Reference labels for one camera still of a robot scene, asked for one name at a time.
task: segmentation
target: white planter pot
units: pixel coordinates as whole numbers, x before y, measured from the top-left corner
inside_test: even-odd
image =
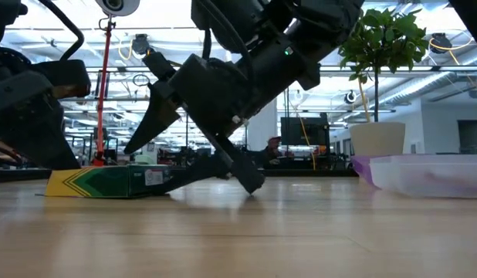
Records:
[[[399,155],[403,154],[405,124],[369,123],[350,128],[355,155]]]

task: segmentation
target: camera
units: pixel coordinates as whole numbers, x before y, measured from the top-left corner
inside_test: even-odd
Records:
[[[96,0],[102,10],[112,16],[127,16],[139,8],[140,0]]]

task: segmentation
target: cardboard box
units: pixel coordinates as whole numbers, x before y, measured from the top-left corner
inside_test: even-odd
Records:
[[[45,196],[82,198],[137,198],[162,193],[170,180],[166,165],[88,167],[52,171]]]

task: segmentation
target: label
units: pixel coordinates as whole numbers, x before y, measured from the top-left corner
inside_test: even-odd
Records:
[[[161,185],[163,183],[163,171],[147,169],[144,172],[146,186]]]

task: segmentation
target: wooden tabletop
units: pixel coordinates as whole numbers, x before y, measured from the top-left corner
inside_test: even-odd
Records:
[[[357,178],[208,180],[168,198],[36,196],[0,184],[0,278],[473,278],[477,200],[416,199]]]

